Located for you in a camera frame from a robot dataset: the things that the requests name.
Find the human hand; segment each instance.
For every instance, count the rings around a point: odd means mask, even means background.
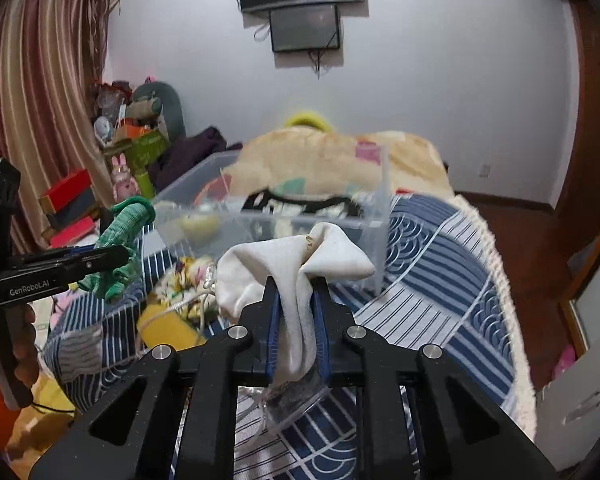
[[[36,329],[33,323],[36,321],[36,313],[30,305],[24,306],[24,321],[26,326],[20,333],[18,340],[13,342],[13,355],[18,360],[15,369],[16,379],[30,388],[38,380],[40,368],[38,367],[38,351],[34,344],[36,340]]]

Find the pile of items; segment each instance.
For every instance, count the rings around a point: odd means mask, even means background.
[[[78,170],[47,190],[38,203],[49,220],[42,237],[51,248],[72,245],[95,230],[101,204],[87,170]]]
[[[98,86],[96,106],[93,131],[114,188],[123,168],[134,194],[152,199],[155,191],[147,166],[185,135],[176,92],[165,83],[150,80],[132,92],[128,82],[115,81]],[[129,196],[123,195],[116,201]]]

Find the yellow object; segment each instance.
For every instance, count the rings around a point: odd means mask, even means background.
[[[178,220],[185,238],[195,244],[205,244],[213,238],[220,227],[216,215],[189,215]]]
[[[142,327],[145,321],[164,310],[165,307],[159,303],[148,304],[138,320],[138,327]],[[140,336],[148,348],[167,344],[176,350],[185,350],[206,342],[205,337],[183,321],[177,312],[169,312],[155,318],[140,330]]]
[[[358,143],[383,144],[389,155],[390,192],[407,189],[447,200],[455,196],[438,150],[428,140],[403,132],[361,136],[294,126],[257,136],[224,168],[229,194],[249,196],[304,179],[302,194],[349,194],[351,187],[372,191],[382,181],[378,164],[358,156]]]
[[[292,126],[309,126],[326,134],[333,131],[330,124],[315,112],[300,112],[289,117],[285,123],[285,128],[291,128]]]
[[[75,410],[75,406],[66,398],[55,380],[40,374],[40,380],[33,387],[33,400],[42,406],[48,406],[55,410]]]

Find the yellow bedspread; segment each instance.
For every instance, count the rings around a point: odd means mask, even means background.
[[[230,193],[247,196],[264,188],[309,195],[374,190],[382,181],[382,169],[361,156],[365,143],[388,147],[391,192],[454,196],[438,150],[422,137],[402,132],[348,136],[305,126],[275,130],[247,142],[237,162],[225,170],[231,175]]]

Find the red box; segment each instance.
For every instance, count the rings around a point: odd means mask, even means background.
[[[80,238],[88,235],[96,229],[96,224],[90,216],[85,216],[82,220],[71,224],[67,229],[60,231],[57,235],[51,237],[49,246],[52,249],[58,247],[69,247],[75,244]]]
[[[91,177],[87,170],[78,170],[54,184],[38,199],[45,214],[53,215],[66,206],[71,200],[91,185]]]

